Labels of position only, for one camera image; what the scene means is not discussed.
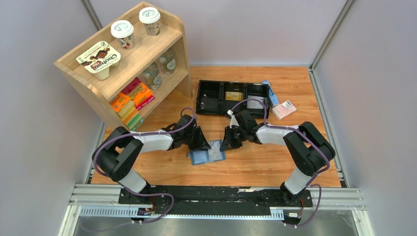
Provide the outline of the teal leather card holder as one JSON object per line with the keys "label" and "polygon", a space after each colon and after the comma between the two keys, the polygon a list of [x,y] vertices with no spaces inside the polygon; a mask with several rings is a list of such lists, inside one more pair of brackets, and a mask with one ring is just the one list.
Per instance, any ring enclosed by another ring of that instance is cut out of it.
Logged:
{"label": "teal leather card holder", "polygon": [[187,158],[191,160],[192,165],[212,163],[208,161],[208,158],[209,158],[208,150],[190,151],[187,154]]}

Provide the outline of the dark credit card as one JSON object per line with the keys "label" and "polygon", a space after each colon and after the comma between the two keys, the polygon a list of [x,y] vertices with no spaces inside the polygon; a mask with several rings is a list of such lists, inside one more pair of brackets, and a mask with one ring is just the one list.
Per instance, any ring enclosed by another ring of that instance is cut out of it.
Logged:
{"label": "dark credit card", "polygon": [[200,108],[203,110],[217,111],[218,110],[218,99],[203,97],[200,102]]}

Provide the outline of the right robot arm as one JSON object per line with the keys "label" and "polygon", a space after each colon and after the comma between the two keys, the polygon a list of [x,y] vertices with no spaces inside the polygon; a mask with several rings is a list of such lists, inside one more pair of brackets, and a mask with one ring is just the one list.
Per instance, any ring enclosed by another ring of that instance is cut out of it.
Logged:
{"label": "right robot arm", "polygon": [[221,151],[240,148],[245,141],[288,149],[296,167],[280,186],[281,201],[287,206],[300,200],[302,191],[335,157],[334,148],[309,121],[296,126],[258,124],[248,110],[236,114],[228,110],[226,116],[230,124],[225,127]]}

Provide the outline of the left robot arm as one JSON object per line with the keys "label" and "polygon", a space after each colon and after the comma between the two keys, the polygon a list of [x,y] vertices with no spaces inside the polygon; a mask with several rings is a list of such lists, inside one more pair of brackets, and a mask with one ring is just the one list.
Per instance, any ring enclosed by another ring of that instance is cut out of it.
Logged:
{"label": "left robot arm", "polygon": [[209,150],[210,144],[196,118],[182,115],[178,122],[152,132],[134,132],[120,126],[96,149],[93,166],[131,192],[139,204],[150,198],[148,182],[133,169],[140,154],[151,151],[168,151],[187,145],[190,151]]}

